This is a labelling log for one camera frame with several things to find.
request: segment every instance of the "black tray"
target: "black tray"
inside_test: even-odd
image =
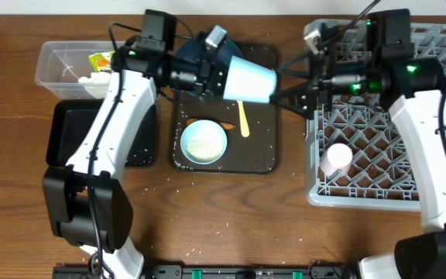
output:
[[[54,108],[46,162],[62,167],[77,151],[94,122],[101,100],[66,100]],[[126,167],[148,167],[154,162],[156,139],[156,106],[153,105],[140,124],[132,143]]]
[[[280,56],[268,43],[236,43],[243,57],[253,63],[277,69]],[[268,174],[280,163],[280,109],[274,105],[244,102],[250,136],[242,137],[237,102],[198,102],[186,95],[173,106],[172,144],[170,161],[180,171],[222,172],[236,174]],[[196,164],[188,160],[180,148],[180,136],[191,118],[209,119],[235,125],[225,130],[227,150],[212,164]]]

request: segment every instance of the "white food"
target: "white food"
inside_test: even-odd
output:
[[[192,136],[187,146],[187,152],[192,159],[198,162],[211,162],[218,159],[223,152],[223,142],[217,136]]]

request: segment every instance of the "wooden tabletop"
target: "wooden tabletop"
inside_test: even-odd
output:
[[[320,16],[182,16],[194,31],[224,26],[236,41],[271,42],[283,59],[303,46],[303,27]],[[321,18],[339,18],[321,16]],[[58,99],[34,82],[40,47],[50,40],[108,40],[111,21],[141,15],[0,15],[0,277],[49,277],[58,263],[87,255],[50,230],[42,178]],[[414,22],[446,22],[415,17]],[[118,39],[129,33],[118,30]],[[284,78],[287,88],[298,81]],[[264,176],[194,174],[167,159],[172,106],[158,100],[160,141],[150,168],[125,171],[134,208],[130,237],[148,264],[297,266],[352,262],[392,251],[421,234],[420,215],[310,205],[305,198],[305,121],[283,112],[282,158]]]

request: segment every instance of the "white wall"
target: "white wall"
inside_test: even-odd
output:
[[[0,14],[175,15],[359,14],[372,0],[0,0]],[[413,15],[446,15],[445,0],[382,0],[373,9],[410,9]]]

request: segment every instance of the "brown utensil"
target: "brown utensil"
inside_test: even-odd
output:
[[[187,120],[187,126],[189,126],[190,124],[196,122],[197,120],[203,120],[203,119],[188,119]],[[235,125],[230,124],[230,123],[225,123],[225,122],[217,122],[221,127],[223,127],[223,129],[233,129],[235,128]]]

